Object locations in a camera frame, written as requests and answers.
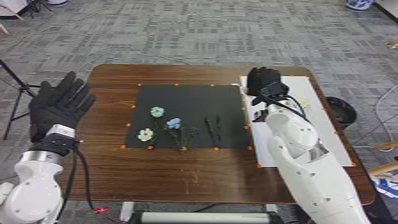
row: metal bar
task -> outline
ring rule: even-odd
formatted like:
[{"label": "metal bar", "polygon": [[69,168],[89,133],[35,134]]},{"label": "metal bar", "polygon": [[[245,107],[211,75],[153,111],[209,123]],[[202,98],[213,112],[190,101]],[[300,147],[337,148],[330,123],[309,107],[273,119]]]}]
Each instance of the metal bar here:
[{"label": "metal bar", "polygon": [[9,66],[7,66],[7,64],[5,64],[5,62],[3,62],[3,60],[0,60],[0,66],[2,66],[3,70],[7,71],[7,73],[9,73],[10,77],[12,77],[12,79],[16,80],[16,83],[18,83],[18,85],[19,85],[19,89],[21,89],[23,91],[26,91],[26,94],[28,94],[32,97],[35,97],[35,93],[34,93],[32,90],[28,89],[28,84],[21,81],[21,79],[19,79],[16,73],[12,72],[12,70],[10,70],[10,68],[9,68]]},{"label": "metal bar", "polygon": [[19,118],[23,118],[30,113],[25,113],[23,115],[19,115],[18,117],[12,118],[12,121],[18,120]]},{"label": "metal bar", "polygon": [[130,220],[131,214],[133,214],[133,202],[126,201],[122,202],[121,206],[121,216],[119,216],[121,221],[126,222]]},{"label": "metal bar", "polygon": [[39,85],[30,85],[30,84],[26,84],[26,85],[28,85],[28,87],[41,88],[41,86],[39,86]]},{"label": "metal bar", "polygon": [[277,205],[275,204],[266,204],[265,205],[265,211],[266,212],[277,212]]},{"label": "metal bar", "polygon": [[44,6],[46,10],[51,12],[53,10],[50,9],[46,3],[42,3],[42,1],[39,0],[39,4]]},{"label": "metal bar", "polygon": [[18,97],[16,97],[16,104],[14,104],[14,108],[12,108],[12,112],[10,112],[7,129],[5,129],[5,132],[3,132],[3,140],[7,140],[7,137],[9,137],[9,129],[10,129],[12,119],[14,119],[14,116],[16,116],[16,109],[18,109],[18,105],[19,105],[19,100],[21,100],[21,90],[19,90]]},{"label": "metal bar", "polygon": [[146,224],[270,224],[268,213],[183,213],[183,212],[146,212],[142,214]]}]

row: wooden tabletop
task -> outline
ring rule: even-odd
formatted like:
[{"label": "wooden tabletop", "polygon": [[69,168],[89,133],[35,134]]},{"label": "wooden tabletop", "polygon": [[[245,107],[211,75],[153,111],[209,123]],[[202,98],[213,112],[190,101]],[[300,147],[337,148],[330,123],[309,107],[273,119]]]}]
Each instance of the wooden tabletop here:
[{"label": "wooden tabletop", "polygon": [[[138,85],[229,85],[240,82],[254,66],[99,65],[89,77],[94,107],[78,126],[80,150],[90,166],[92,199],[108,201],[295,203],[277,168],[256,167],[249,150],[121,149]],[[318,93],[341,141],[357,164],[346,171],[362,204],[375,192],[348,145],[311,71],[302,67],[272,67],[282,75],[307,76]],[[60,186],[66,187],[71,156]],[[85,200],[83,172],[76,173],[71,199]]]}]

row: artificial flower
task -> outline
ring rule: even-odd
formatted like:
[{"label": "artificial flower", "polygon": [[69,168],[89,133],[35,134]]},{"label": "artificial flower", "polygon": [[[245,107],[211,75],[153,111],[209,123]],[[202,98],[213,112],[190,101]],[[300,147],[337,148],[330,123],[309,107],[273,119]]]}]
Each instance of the artificial flower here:
[{"label": "artificial flower", "polygon": [[138,137],[142,142],[149,141],[153,139],[153,130],[149,128],[140,130],[140,134],[138,134],[137,137]]},{"label": "artificial flower", "polygon": [[163,117],[163,114],[165,114],[165,109],[162,107],[153,107],[151,108],[151,115],[154,118],[160,118]]},{"label": "artificial flower", "polygon": [[179,127],[181,127],[181,119],[174,118],[172,120],[167,121],[167,128],[179,129]]}]

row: black robotic glove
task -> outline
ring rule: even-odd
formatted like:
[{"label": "black robotic glove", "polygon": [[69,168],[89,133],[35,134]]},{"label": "black robotic glove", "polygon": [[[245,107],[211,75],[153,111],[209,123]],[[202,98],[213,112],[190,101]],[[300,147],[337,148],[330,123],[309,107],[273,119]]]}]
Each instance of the black robotic glove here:
[{"label": "black robotic glove", "polygon": [[76,79],[74,72],[67,73],[58,86],[41,83],[39,94],[28,104],[30,109],[30,141],[35,143],[46,137],[46,132],[55,124],[76,128],[78,121],[96,102],[96,96],[89,95],[89,86]]},{"label": "black robotic glove", "polygon": [[247,75],[247,94],[256,96],[252,105],[268,103],[268,99],[282,100],[289,92],[289,87],[282,84],[281,73],[265,67],[252,68]]}]

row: finger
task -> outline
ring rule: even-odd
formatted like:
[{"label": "finger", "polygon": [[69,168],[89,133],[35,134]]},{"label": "finger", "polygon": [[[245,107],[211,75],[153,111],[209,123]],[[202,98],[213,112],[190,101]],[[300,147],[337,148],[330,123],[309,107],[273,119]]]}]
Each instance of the finger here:
[{"label": "finger", "polygon": [[266,84],[281,80],[279,71],[266,69],[265,67],[259,69],[259,74],[263,75],[261,81],[266,81]]},{"label": "finger", "polygon": [[74,79],[76,79],[76,73],[69,72],[66,78],[62,79],[58,83],[58,86],[55,87],[50,105],[53,105],[58,102],[62,96],[66,95],[73,86]]},{"label": "finger", "polygon": [[44,81],[44,82],[41,82],[39,94],[34,97],[30,104],[28,104],[30,109],[41,108],[48,105],[51,94],[53,94],[53,88],[51,88],[48,81]]},{"label": "finger", "polygon": [[69,103],[69,101],[71,101],[71,99],[73,99],[73,97],[76,95],[76,92],[78,92],[78,89],[82,88],[82,86],[83,86],[83,80],[78,79],[74,81],[73,85],[71,85],[71,89],[69,89],[64,97],[58,100],[58,103],[57,103],[58,106],[66,106],[67,105],[67,103]]},{"label": "finger", "polygon": [[89,111],[90,106],[94,105],[94,102],[96,102],[96,95],[89,95],[78,107],[78,113],[82,114],[80,116],[83,116],[85,112]]},{"label": "finger", "polygon": [[66,107],[71,109],[76,109],[78,105],[82,104],[83,98],[89,95],[89,86],[85,85],[69,101],[69,103],[66,104]]}]

